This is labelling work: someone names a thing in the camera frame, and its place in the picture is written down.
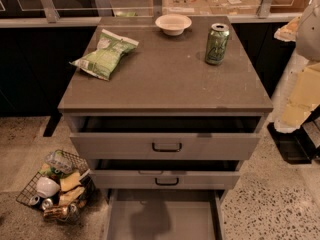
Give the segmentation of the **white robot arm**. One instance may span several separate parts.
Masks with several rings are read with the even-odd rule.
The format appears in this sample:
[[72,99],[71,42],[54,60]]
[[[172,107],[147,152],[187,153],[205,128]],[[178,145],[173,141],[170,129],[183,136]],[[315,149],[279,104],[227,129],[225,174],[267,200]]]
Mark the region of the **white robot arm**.
[[280,133],[299,129],[320,105],[320,0],[310,2],[296,25],[296,48],[272,96]]

